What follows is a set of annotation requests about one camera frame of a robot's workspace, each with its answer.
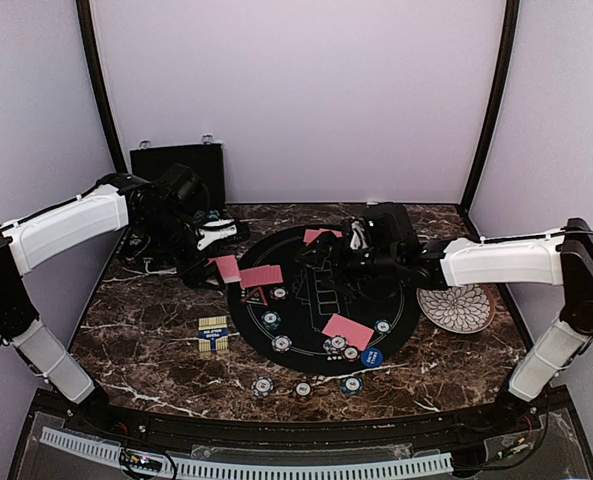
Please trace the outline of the green chips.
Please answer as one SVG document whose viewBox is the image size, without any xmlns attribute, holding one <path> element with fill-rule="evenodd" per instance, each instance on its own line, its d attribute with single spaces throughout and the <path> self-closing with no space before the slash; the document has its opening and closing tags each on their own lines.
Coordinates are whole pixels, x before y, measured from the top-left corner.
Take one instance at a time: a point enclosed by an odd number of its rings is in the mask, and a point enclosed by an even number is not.
<svg viewBox="0 0 593 480">
<path fill-rule="evenodd" d="M 266 311 L 261 315 L 261 324 L 268 331 L 276 330 L 281 324 L 281 317 L 275 311 Z"/>
<path fill-rule="evenodd" d="M 391 332 L 392 325 L 385 319 L 380 319 L 375 322 L 374 330 L 381 335 L 385 335 Z"/>
</svg>

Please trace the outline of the brown white chip stack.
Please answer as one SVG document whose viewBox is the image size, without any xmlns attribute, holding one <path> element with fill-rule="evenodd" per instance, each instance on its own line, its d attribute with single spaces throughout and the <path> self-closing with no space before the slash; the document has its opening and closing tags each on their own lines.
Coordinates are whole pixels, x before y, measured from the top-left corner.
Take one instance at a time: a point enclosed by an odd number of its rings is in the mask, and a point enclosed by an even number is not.
<svg viewBox="0 0 593 480">
<path fill-rule="evenodd" d="M 298 382 L 292 391 L 293 397 L 305 401 L 312 395 L 312 386 L 308 382 Z"/>
</svg>

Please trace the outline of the red backed card deck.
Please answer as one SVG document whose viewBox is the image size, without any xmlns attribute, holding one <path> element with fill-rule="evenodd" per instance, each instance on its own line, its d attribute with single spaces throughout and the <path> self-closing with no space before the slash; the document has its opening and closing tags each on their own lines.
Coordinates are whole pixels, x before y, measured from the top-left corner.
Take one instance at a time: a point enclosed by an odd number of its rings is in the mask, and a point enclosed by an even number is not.
<svg viewBox="0 0 593 480">
<path fill-rule="evenodd" d="M 225 284 L 237 283 L 241 280 L 237 259 L 234 255 L 213 258 L 217 270 Z"/>
</svg>

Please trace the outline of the blue small blind button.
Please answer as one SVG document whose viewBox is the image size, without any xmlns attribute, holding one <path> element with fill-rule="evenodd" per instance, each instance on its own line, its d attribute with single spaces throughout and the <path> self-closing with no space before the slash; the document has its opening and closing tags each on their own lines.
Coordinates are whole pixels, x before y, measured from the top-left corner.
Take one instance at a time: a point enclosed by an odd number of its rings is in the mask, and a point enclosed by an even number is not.
<svg viewBox="0 0 593 480">
<path fill-rule="evenodd" d="M 384 362 L 384 355 L 374 347 L 367 348 L 361 353 L 361 362 L 367 368 L 377 368 Z"/>
</svg>

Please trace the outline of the red card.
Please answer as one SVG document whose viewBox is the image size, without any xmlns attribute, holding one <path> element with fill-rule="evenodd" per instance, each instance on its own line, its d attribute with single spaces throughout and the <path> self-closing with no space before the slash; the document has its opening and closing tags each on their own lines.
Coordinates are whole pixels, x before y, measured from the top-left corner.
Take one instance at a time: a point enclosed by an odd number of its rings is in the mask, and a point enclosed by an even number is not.
<svg viewBox="0 0 593 480">
<path fill-rule="evenodd" d="M 367 348 L 375 330 L 339 314 L 333 314 L 322 334 L 327 337 L 341 336 L 348 341 L 348 345 L 363 351 Z"/>
<path fill-rule="evenodd" d="M 309 247 L 312 245 L 333 245 L 338 239 L 343 238 L 343 233 L 335 229 L 306 229 L 303 242 Z"/>
<path fill-rule="evenodd" d="M 279 265 L 263 265 L 240 271 L 240 287 L 242 289 L 276 285 L 282 282 L 283 276 Z"/>
</svg>

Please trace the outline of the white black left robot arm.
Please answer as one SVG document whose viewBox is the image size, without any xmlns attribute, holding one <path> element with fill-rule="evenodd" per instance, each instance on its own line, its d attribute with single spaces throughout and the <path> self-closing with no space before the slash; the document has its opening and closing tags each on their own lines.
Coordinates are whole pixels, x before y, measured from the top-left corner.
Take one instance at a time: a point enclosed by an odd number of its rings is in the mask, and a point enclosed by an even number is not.
<svg viewBox="0 0 593 480">
<path fill-rule="evenodd" d="M 193 288 L 215 274 L 207 249 L 237 232 L 234 221 L 191 221 L 182 208 L 194 190 L 192 171 L 174 166 L 150 182 L 108 174 L 87 192 L 25 218 L 0 224 L 0 344 L 10 344 L 68 401 L 96 436 L 117 427 L 116 412 L 94 396 L 102 389 L 42 322 L 23 278 L 52 257 L 105 233 L 140 227 L 175 262 Z"/>
</svg>

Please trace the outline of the brown chips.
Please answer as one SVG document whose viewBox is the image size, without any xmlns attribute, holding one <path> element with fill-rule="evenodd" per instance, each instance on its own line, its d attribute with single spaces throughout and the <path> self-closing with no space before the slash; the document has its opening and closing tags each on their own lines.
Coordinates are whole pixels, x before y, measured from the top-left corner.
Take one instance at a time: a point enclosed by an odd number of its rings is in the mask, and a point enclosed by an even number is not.
<svg viewBox="0 0 593 480">
<path fill-rule="evenodd" d="M 270 290 L 270 297 L 273 300 L 284 301 L 288 298 L 289 292 L 283 286 L 277 286 Z"/>
<path fill-rule="evenodd" d="M 342 352 L 343 359 L 349 363 L 357 362 L 361 357 L 361 352 L 353 346 L 345 348 Z"/>
</svg>

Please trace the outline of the blue white chip stack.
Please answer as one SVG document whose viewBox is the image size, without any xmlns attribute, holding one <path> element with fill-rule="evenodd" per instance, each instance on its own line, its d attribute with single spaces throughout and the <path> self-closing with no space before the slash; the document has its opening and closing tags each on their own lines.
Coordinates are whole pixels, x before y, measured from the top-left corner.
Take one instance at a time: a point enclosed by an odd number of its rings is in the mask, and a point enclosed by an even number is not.
<svg viewBox="0 0 593 480">
<path fill-rule="evenodd" d="M 258 377 L 252 383 L 252 392 L 258 398 L 264 398 L 271 395 L 274 391 L 274 382 L 270 377 Z"/>
</svg>

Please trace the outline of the green blue chip stack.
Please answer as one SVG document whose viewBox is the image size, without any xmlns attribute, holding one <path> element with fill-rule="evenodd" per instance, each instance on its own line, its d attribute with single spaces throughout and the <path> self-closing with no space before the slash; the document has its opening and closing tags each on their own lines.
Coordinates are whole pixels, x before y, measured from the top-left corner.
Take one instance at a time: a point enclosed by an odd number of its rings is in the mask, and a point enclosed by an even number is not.
<svg viewBox="0 0 593 480">
<path fill-rule="evenodd" d="M 346 377 L 340 382 L 340 391 L 345 396 L 359 395 L 364 388 L 364 382 L 359 377 Z"/>
</svg>

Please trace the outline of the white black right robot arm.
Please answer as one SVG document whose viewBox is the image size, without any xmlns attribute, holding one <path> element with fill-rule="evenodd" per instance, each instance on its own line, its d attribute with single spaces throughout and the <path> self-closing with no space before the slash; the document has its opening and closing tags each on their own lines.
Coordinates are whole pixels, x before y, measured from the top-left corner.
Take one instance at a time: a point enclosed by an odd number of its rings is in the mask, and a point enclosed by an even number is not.
<svg viewBox="0 0 593 480">
<path fill-rule="evenodd" d="M 297 260 L 326 270 L 325 286 L 371 297 L 393 285 L 448 290 L 473 284 L 534 283 L 560 286 L 564 304 L 509 377 L 504 396 L 486 413 L 497 434 L 510 432 L 534 400 L 593 340 L 593 231 L 580 218 L 543 233 L 501 238 L 455 238 L 421 243 L 409 222 L 390 214 L 344 222 L 325 231 Z"/>
</svg>

